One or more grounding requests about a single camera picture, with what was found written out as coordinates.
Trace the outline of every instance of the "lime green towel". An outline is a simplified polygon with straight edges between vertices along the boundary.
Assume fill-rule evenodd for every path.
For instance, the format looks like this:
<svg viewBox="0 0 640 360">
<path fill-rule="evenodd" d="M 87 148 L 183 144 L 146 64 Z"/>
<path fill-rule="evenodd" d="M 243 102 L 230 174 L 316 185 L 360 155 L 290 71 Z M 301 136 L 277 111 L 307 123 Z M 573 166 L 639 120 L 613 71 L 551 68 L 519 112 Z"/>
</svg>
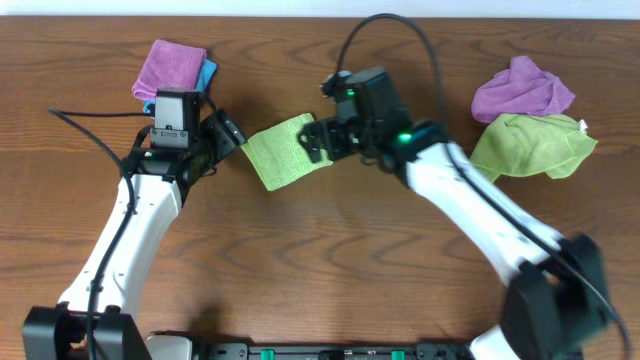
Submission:
<svg viewBox="0 0 640 360">
<path fill-rule="evenodd" d="M 482 134 L 471 162 L 491 182 L 500 175 L 524 177 L 542 172 L 552 179 L 565 178 L 597 143 L 565 115 L 502 114 Z"/>
<path fill-rule="evenodd" d="M 253 135 L 242 145 L 267 190 L 279 189 L 316 169 L 333 164 L 327 160 L 326 151 L 322 152 L 324 160 L 312 163 L 298 143 L 302 127 L 313 121 L 311 114 L 296 116 Z"/>
</svg>

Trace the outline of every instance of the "purple cloth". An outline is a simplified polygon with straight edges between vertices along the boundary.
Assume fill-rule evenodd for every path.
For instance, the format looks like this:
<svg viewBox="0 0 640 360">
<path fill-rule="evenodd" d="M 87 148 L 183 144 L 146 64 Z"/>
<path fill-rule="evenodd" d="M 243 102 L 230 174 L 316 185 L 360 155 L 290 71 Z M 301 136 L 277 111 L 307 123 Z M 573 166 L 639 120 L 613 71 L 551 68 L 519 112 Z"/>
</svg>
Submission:
<svg viewBox="0 0 640 360">
<path fill-rule="evenodd" d="M 133 84 L 133 96 L 145 101 L 154 100 L 160 87 L 193 89 L 196 86 L 205 49 L 156 40 Z"/>
<path fill-rule="evenodd" d="M 511 58 L 511 68 L 494 75 L 473 98 L 473 117 L 489 124 L 501 114 L 551 115 L 566 110 L 576 96 L 528 56 Z"/>
</svg>

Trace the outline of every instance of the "microfiber cloth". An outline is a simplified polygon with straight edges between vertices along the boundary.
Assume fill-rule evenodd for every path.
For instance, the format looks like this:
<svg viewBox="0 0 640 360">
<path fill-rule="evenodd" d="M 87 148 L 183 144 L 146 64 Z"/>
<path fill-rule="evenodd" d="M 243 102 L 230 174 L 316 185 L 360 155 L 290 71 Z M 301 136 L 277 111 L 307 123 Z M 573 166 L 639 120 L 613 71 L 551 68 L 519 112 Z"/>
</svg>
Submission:
<svg viewBox="0 0 640 360">
<path fill-rule="evenodd" d="M 152 100 L 163 86 L 193 89 L 206 56 L 205 49 L 156 40 L 133 84 L 133 96 Z"/>
<path fill-rule="evenodd" d="M 565 115 L 503 114 L 482 134 L 471 162 L 489 181 L 500 175 L 571 175 L 598 142 Z"/>
<path fill-rule="evenodd" d="M 509 69 L 494 75 L 473 98 L 474 119 L 489 124 L 500 114 L 551 115 L 566 110 L 576 96 L 528 56 L 511 58 Z"/>
<path fill-rule="evenodd" d="M 200 66 L 200 72 L 198 73 L 198 79 L 196 80 L 196 90 L 198 91 L 207 91 L 207 87 L 211 83 L 211 79 L 213 79 L 213 75 L 215 75 L 218 65 L 209 59 L 204 59 L 202 62 L 202 66 Z M 153 100 L 145 100 L 144 105 L 142 107 L 142 111 L 146 113 L 151 113 L 150 106 L 156 103 L 155 95 L 153 96 Z"/>
<path fill-rule="evenodd" d="M 267 190 L 279 189 L 316 169 L 333 164 L 327 160 L 325 151 L 322 161 L 312 163 L 298 143 L 302 127 L 313 121 L 311 114 L 296 116 L 253 135 L 242 145 Z"/>
</svg>

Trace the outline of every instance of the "wooden table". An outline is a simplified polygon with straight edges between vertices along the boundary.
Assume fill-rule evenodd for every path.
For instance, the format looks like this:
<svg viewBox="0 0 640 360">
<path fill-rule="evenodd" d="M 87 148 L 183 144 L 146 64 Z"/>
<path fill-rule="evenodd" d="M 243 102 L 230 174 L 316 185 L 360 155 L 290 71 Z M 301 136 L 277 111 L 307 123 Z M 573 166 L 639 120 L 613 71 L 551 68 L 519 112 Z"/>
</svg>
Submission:
<svg viewBox="0 0 640 360">
<path fill-rule="evenodd" d="M 0 357 L 22 358 L 32 305 L 54 305 L 111 212 L 118 171 L 46 112 L 138 111 L 130 88 L 155 39 L 205 47 L 212 96 L 247 135 L 303 112 L 332 114 L 318 85 L 357 20 L 2 18 L 0 21 Z M 478 86 L 528 54 L 577 94 L 569 114 L 600 143 L 574 175 L 497 185 L 566 234 L 601 246 L 614 303 L 640 343 L 640 23 L 420 20 L 440 52 L 450 130 L 468 153 L 482 129 Z M 348 67 L 387 66 L 416 117 L 434 114 L 413 34 L 379 23 Z M 148 120 L 81 119 L 127 154 Z M 433 205 L 353 157 L 267 192 L 243 153 L 200 181 L 161 245 L 138 325 L 265 342 L 471 339 L 499 318 L 504 287 Z M 590 359 L 621 354 L 611 328 Z"/>
</svg>

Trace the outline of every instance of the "green led light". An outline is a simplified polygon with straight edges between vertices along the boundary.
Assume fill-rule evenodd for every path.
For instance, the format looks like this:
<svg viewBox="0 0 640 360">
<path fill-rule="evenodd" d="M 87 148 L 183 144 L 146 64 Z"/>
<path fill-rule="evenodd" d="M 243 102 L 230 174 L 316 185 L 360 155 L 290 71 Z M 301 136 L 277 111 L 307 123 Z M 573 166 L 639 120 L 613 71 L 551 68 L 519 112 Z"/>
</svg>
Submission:
<svg viewBox="0 0 640 360">
<path fill-rule="evenodd" d="M 402 142 L 408 142 L 409 140 L 411 140 L 411 134 L 402 133 L 398 135 L 398 139 Z"/>
</svg>

